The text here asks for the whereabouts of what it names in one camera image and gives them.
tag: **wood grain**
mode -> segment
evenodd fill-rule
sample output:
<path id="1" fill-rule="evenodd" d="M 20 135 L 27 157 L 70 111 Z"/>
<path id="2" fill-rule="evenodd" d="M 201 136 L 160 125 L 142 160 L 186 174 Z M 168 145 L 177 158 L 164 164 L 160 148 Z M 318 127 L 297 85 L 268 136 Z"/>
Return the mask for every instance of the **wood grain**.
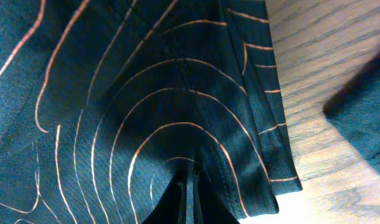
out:
<path id="1" fill-rule="evenodd" d="M 243 223 L 380 223 L 380 176 L 323 104 L 380 50 L 380 0 L 266 1 L 292 153 L 304 190 Z"/>

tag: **folded fabric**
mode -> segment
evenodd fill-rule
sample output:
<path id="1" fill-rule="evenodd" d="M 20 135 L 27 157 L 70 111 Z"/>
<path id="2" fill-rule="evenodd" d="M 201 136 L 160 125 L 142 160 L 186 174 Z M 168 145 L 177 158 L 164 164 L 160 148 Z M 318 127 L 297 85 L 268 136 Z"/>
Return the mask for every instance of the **folded fabric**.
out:
<path id="1" fill-rule="evenodd" d="M 380 174 L 380 53 L 324 106 L 324 113 Z"/>
<path id="2" fill-rule="evenodd" d="M 141 223 L 194 164 L 238 219 L 301 190 L 264 2 L 0 1 L 0 223 Z"/>

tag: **garment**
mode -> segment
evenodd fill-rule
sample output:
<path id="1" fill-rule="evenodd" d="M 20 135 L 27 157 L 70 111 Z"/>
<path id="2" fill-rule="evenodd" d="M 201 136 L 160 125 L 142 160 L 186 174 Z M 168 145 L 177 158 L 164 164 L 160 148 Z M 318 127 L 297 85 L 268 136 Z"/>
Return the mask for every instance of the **garment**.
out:
<path id="1" fill-rule="evenodd" d="M 380 53 L 326 103 L 324 113 L 380 174 Z"/>
<path id="2" fill-rule="evenodd" d="M 0 1 L 0 223 L 141 223 L 194 163 L 236 218 L 301 190 L 265 2 Z"/>

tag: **wooden surface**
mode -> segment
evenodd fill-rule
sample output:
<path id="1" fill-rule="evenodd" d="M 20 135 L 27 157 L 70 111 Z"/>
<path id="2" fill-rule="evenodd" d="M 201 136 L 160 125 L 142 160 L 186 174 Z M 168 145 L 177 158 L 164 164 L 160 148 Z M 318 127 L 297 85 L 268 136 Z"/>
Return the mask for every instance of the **wooden surface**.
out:
<path id="1" fill-rule="evenodd" d="M 380 223 L 380 176 L 323 104 L 380 50 L 380 0 L 267 0 L 292 153 L 304 190 L 243 223 Z"/>

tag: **striped fabric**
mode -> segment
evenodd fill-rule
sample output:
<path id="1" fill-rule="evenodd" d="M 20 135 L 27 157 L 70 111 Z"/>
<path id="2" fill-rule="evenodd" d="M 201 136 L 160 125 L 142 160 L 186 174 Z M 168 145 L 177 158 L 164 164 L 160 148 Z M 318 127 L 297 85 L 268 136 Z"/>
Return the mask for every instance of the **striped fabric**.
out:
<path id="1" fill-rule="evenodd" d="M 141 223 L 194 164 L 238 219 L 302 188 L 263 1 L 0 0 L 0 223 Z"/>

